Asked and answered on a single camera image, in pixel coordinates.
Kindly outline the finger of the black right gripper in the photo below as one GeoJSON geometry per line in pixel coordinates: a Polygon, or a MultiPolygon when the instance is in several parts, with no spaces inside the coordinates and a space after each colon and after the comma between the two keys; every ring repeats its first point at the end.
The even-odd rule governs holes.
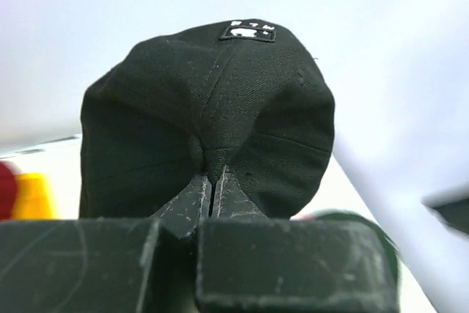
{"type": "Polygon", "coordinates": [[[468,235],[468,181],[421,189],[422,204],[449,228],[468,235]]]}

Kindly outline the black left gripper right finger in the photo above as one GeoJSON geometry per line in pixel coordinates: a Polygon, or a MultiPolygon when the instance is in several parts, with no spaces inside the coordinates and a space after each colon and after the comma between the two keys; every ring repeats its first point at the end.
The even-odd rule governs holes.
{"type": "Polygon", "coordinates": [[[196,292],[208,312],[397,312],[376,233],[351,221],[265,217],[224,169],[197,231],[196,292]]]}

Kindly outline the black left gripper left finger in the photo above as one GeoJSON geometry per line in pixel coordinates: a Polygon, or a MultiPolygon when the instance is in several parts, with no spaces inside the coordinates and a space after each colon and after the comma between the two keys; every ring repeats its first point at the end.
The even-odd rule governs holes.
{"type": "Polygon", "coordinates": [[[1,224],[3,312],[208,312],[196,292],[204,175],[154,216],[1,224]]]}

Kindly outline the dark green NY cap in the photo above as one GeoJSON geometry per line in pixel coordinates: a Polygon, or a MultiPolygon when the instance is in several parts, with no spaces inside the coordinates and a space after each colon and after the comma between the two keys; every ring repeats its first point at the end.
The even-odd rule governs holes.
{"type": "Polygon", "coordinates": [[[394,242],[375,222],[363,217],[362,215],[358,213],[351,212],[351,211],[343,211],[343,210],[321,210],[318,213],[313,213],[309,215],[296,215],[292,217],[292,220],[351,221],[351,222],[358,222],[358,223],[366,225],[367,227],[372,229],[378,236],[383,246],[385,255],[388,259],[388,264],[389,264],[394,282],[395,284],[399,283],[399,277],[400,277],[399,260],[398,260],[397,250],[395,248],[394,242]]]}

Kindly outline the black NY cap red brim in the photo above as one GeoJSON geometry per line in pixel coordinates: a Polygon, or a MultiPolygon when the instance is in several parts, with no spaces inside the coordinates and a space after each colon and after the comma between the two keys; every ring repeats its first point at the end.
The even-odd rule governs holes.
{"type": "Polygon", "coordinates": [[[84,94],[79,215],[150,216],[194,175],[230,171],[266,216],[291,218],[328,167],[334,110],[311,54],[278,24],[140,42],[84,94]]]}

